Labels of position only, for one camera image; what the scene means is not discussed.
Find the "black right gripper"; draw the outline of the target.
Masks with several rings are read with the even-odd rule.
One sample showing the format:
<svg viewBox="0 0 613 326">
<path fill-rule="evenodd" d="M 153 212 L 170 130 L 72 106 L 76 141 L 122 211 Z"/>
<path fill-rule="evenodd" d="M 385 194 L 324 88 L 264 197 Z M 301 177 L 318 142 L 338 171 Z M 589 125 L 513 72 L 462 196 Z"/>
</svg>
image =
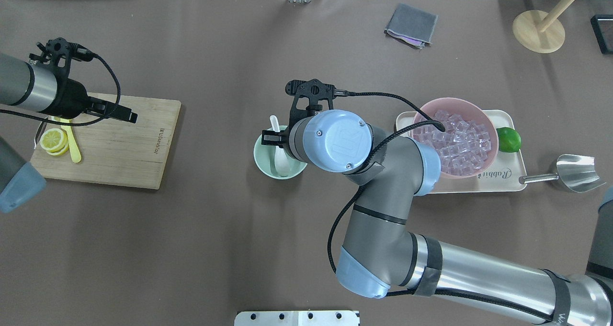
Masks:
<svg viewBox="0 0 613 326">
<path fill-rule="evenodd" d="M 290 145 L 290 133 L 292 127 L 287 125 L 285 128 L 281 129 L 282 126 L 279 126 L 278 130 L 263 130 L 261 143 L 274 143 L 279 148 L 283 148 L 285 153 L 294 157 L 294 153 L 291 149 Z"/>
</svg>

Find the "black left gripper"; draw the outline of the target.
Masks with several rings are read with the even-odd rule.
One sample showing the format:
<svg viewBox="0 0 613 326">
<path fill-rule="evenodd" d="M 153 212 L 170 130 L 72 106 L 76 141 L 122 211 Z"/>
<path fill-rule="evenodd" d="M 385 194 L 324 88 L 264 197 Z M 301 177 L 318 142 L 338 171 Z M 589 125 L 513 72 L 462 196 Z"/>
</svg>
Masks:
<svg viewBox="0 0 613 326">
<path fill-rule="evenodd" d="M 83 84 L 68 78 L 50 106 L 50 115 L 74 119 L 81 113 L 113 117 L 132 124 L 136 123 L 138 117 L 138 114 L 132 112 L 130 108 L 90 97 Z"/>
</svg>

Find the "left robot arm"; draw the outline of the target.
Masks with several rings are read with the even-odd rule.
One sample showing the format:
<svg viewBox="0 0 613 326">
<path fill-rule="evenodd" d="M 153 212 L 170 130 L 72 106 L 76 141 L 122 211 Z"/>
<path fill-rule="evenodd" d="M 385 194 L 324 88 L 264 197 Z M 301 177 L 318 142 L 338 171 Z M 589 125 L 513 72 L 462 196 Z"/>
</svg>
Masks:
<svg viewBox="0 0 613 326">
<path fill-rule="evenodd" d="M 80 82 L 61 71 L 1 54 L 1 103 L 48 116 L 74 119 L 81 113 L 135 123 L 137 114 L 118 102 L 90 97 Z M 6 140 L 0 141 L 1 212 L 9 213 L 37 195 L 46 180 Z"/>
</svg>

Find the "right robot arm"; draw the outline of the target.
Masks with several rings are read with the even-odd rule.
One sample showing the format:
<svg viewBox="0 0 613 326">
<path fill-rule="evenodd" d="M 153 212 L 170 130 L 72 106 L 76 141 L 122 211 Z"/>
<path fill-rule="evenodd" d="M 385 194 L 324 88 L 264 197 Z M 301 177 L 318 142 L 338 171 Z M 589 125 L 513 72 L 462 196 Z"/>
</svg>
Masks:
<svg viewBox="0 0 613 326">
<path fill-rule="evenodd" d="M 612 324 L 612 191 L 598 210 L 584 274 L 531 269 L 407 231 L 412 200 L 433 189 L 440 160 L 411 138 L 329 110 L 262 132 L 261 143 L 342 173 L 359 186 L 334 272 L 366 298 L 442 297 L 537 326 Z"/>
</svg>

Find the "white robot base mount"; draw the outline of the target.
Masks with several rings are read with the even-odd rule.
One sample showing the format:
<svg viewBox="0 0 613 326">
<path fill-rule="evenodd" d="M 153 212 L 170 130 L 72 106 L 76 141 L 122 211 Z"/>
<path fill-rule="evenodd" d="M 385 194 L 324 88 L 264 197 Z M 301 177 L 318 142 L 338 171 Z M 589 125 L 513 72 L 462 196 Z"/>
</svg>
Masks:
<svg viewBox="0 0 613 326">
<path fill-rule="evenodd" d="M 243 311 L 236 315 L 235 326 L 359 326 L 358 311 L 289 310 L 289 311 Z"/>
</svg>

